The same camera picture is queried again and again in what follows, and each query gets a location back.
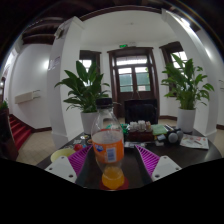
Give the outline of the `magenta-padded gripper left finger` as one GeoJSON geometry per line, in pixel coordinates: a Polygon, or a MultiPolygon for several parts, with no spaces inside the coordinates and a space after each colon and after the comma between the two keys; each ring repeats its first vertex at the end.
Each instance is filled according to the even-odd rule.
{"type": "Polygon", "coordinates": [[[81,174],[91,148],[92,146],[89,145],[69,157],[59,156],[46,168],[46,171],[71,183],[75,183],[81,174]]]}

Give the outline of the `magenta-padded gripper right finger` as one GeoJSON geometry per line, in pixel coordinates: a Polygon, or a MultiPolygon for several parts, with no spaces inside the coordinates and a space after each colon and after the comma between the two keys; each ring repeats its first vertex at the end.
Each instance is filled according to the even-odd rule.
{"type": "Polygon", "coordinates": [[[136,145],[135,148],[138,150],[144,167],[152,181],[157,181],[181,170],[181,167],[167,155],[158,156],[139,145],[136,145]]]}

